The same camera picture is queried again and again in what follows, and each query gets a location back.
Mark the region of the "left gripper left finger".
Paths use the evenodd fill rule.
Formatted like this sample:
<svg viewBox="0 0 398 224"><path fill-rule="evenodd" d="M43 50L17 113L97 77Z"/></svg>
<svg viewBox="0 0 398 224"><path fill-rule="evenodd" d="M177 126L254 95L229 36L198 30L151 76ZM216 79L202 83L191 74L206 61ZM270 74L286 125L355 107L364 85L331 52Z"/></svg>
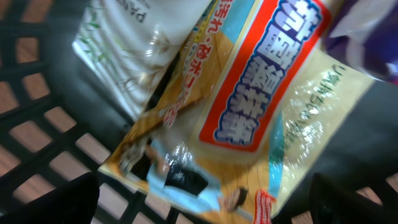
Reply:
<svg viewBox="0 0 398 224"><path fill-rule="evenodd" d="M1 216L1 224L90 224L99 196L97 176L92 172L85 173Z"/></svg>

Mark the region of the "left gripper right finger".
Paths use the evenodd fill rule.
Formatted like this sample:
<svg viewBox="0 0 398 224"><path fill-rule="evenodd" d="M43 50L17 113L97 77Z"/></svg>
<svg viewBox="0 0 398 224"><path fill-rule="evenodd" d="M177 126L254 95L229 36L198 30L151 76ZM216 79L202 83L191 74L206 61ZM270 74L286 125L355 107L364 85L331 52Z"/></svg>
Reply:
<svg viewBox="0 0 398 224"><path fill-rule="evenodd" d="M381 204L316 173L308 195L312 222L397 224L397 191L385 180L373 182L369 187Z"/></svg>

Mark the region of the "yellow wipes package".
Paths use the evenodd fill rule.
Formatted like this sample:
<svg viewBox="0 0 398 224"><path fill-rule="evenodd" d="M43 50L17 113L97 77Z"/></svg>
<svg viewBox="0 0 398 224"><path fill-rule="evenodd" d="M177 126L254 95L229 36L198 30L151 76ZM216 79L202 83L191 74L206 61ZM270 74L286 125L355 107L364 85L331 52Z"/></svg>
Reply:
<svg viewBox="0 0 398 224"><path fill-rule="evenodd" d="M100 171L215 223L276 215L371 80L326 53L341 1L216 1Z"/></svg>

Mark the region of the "white bottle gold cap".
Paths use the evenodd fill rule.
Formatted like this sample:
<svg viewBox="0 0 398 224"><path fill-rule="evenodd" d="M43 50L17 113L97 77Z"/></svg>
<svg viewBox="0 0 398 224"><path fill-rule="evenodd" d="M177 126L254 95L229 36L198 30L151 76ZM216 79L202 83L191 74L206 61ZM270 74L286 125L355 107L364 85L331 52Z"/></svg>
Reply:
<svg viewBox="0 0 398 224"><path fill-rule="evenodd" d="M72 47L133 119L210 0L91 0Z"/></svg>

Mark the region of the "purple red pad package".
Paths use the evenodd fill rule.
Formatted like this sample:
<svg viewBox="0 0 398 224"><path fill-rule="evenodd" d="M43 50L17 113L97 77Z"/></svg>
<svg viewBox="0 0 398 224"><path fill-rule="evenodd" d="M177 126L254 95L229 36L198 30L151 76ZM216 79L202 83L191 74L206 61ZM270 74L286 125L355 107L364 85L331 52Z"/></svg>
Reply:
<svg viewBox="0 0 398 224"><path fill-rule="evenodd" d="M341 63L396 85L397 0L344 1L324 44Z"/></svg>

